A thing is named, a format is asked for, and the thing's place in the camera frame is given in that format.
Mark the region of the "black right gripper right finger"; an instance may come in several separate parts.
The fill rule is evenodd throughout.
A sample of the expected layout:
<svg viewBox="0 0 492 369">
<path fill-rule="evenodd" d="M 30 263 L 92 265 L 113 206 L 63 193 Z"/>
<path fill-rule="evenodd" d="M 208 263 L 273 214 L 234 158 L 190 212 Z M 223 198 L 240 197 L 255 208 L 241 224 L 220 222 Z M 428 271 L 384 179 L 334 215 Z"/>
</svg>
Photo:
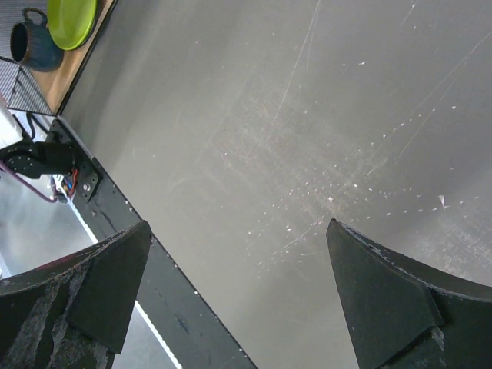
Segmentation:
<svg viewBox="0 0 492 369">
<path fill-rule="evenodd" d="M 491 288 L 332 219 L 327 247 L 361 368 L 489 368 Z"/>
</svg>

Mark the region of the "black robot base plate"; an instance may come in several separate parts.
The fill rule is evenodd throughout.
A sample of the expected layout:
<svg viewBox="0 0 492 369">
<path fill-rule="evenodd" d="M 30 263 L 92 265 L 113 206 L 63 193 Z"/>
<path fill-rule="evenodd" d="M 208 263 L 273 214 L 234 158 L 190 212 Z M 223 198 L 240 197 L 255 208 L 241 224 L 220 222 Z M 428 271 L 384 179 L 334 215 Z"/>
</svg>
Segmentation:
<svg viewBox="0 0 492 369">
<path fill-rule="evenodd" d="M 141 220 L 97 158 L 56 118 L 56 141 L 72 145 L 79 170 L 72 208 L 93 240 Z M 135 302 L 136 310 L 176 368 L 253 368 L 254 362 L 213 312 L 155 235 Z"/>
</svg>

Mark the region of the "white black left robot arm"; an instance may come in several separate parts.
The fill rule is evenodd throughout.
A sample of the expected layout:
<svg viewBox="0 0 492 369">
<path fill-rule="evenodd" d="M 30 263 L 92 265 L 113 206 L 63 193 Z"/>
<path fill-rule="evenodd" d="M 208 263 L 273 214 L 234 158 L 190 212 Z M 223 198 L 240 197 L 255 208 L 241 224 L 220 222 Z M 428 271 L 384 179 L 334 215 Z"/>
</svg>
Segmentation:
<svg viewBox="0 0 492 369">
<path fill-rule="evenodd" d="M 53 115 L 10 110 L 1 104 L 1 164 L 30 179 L 70 175 L 80 148 Z"/>
</svg>

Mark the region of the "wooden shelf board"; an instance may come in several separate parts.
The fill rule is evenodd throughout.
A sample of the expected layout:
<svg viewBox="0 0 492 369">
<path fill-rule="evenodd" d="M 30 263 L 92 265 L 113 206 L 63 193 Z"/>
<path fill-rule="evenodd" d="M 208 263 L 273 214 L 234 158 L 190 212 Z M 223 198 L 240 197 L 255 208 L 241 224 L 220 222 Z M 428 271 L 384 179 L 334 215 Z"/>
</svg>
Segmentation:
<svg viewBox="0 0 492 369">
<path fill-rule="evenodd" d="M 32 72 L 51 112 L 56 114 L 62 112 L 117 3 L 117 1 L 99 2 L 101 11 L 91 37 L 79 49 L 65 52 L 64 60 L 57 70 Z"/>
</svg>

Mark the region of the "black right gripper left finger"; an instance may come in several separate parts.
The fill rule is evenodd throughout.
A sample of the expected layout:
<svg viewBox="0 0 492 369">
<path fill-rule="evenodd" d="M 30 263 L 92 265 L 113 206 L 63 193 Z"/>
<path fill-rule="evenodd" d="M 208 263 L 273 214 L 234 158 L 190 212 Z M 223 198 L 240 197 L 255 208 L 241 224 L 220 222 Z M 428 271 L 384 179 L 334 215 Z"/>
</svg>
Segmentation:
<svg viewBox="0 0 492 369">
<path fill-rule="evenodd" d="M 3 368 L 110 368 L 122 352 L 151 247 L 139 221 L 1 281 Z"/>
</svg>

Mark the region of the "green plate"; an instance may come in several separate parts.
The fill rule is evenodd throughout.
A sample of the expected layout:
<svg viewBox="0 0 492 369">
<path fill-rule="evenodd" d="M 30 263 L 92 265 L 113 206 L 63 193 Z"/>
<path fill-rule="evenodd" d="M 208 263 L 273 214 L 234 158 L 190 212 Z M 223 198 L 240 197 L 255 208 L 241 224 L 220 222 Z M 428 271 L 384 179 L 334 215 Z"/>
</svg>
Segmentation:
<svg viewBox="0 0 492 369">
<path fill-rule="evenodd" d="M 86 42 L 93 32 L 98 16 L 97 0 L 47 1 L 50 36 L 65 51 L 75 50 Z"/>
</svg>

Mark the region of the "dark blue ceramic mug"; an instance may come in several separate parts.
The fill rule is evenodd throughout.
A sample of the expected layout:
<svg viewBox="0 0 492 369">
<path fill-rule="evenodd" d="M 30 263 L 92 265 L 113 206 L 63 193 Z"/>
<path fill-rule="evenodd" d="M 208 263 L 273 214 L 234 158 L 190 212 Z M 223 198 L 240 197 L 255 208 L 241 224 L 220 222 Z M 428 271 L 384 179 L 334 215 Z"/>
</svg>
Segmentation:
<svg viewBox="0 0 492 369">
<path fill-rule="evenodd" d="M 46 14 L 37 8 L 24 8 L 22 15 L 24 20 L 16 23 L 10 34 L 12 59 L 33 71 L 50 72 L 58 69 L 64 51 L 50 35 Z"/>
</svg>

